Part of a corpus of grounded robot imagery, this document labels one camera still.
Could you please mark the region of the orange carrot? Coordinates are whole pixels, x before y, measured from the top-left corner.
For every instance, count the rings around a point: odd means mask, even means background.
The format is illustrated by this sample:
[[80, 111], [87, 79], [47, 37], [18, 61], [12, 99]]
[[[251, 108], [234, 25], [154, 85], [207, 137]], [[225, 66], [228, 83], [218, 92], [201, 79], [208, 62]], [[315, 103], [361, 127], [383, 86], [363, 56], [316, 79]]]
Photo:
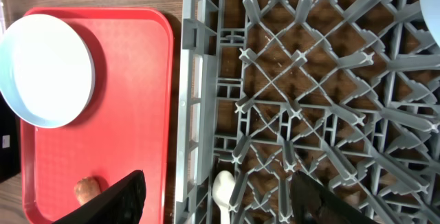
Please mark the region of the orange carrot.
[[86, 177], [77, 182], [74, 193], [80, 205], [86, 204], [101, 193], [98, 181], [93, 177]]

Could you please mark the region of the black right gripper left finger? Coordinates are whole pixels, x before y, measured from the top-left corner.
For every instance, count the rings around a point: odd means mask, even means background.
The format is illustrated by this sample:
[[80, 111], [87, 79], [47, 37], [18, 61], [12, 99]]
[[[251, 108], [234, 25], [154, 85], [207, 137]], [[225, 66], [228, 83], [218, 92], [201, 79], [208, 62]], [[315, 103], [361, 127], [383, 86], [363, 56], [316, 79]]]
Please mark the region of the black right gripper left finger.
[[134, 170], [54, 224], [138, 224], [145, 199], [144, 173]]

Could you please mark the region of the light blue bowl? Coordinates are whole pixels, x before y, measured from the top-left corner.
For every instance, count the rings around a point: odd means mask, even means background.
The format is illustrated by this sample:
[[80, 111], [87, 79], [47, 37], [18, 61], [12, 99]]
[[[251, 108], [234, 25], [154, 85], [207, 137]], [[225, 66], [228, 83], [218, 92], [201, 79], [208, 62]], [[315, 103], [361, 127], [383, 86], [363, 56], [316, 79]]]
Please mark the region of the light blue bowl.
[[419, 0], [423, 19], [434, 41], [440, 41], [440, 0]]

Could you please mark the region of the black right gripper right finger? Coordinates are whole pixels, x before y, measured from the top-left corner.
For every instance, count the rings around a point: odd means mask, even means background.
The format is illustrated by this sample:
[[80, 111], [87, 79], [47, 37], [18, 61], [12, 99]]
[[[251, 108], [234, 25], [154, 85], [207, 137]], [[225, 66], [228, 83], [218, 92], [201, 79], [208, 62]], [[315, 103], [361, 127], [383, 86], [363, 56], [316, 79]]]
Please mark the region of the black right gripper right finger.
[[292, 175], [290, 199], [296, 223], [376, 224], [302, 171]]

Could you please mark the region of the light blue plate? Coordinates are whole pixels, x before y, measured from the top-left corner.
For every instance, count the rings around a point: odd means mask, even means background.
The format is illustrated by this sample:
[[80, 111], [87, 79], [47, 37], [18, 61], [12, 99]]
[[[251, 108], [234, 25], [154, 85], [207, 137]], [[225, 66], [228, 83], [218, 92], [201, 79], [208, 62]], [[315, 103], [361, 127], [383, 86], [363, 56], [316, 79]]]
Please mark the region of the light blue plate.
[[89, 104], [95, 82], [88, 46], [55, 16], [24, 16], [1, 37], [1, 94], [29, 124], [58, 128], [74, 121]]

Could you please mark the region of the white plastic spoon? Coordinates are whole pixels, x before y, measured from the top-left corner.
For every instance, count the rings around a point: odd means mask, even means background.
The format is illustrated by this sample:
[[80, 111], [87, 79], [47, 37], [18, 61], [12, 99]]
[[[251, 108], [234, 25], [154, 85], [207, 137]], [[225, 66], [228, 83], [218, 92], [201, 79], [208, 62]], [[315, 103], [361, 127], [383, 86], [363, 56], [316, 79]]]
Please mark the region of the white plastic spoon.
[[229, 202], [235, 187], [232, 173], [222, 170], [214, 179], [212, 198], [220, 210], [221, 224], [230, 224]]

